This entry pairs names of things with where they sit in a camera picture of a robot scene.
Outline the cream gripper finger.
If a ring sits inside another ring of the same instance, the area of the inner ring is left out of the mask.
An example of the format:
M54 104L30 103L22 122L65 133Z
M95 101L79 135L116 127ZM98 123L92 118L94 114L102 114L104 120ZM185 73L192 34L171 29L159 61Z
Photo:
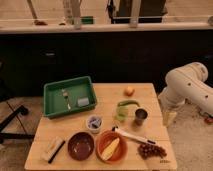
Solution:
M163 113L163 124L169 126L175 119L177 113L175 111L164 112Z

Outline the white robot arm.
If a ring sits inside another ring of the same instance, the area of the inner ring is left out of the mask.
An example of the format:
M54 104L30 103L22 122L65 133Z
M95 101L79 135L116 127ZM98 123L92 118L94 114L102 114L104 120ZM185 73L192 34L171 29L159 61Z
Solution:
M163 124L168 126L177 113L175 110L185 100L197 105L201 113L213 121L213 88L205 84L208 78L206 66L192 62L170 70L165 77L166 87L158 95Z

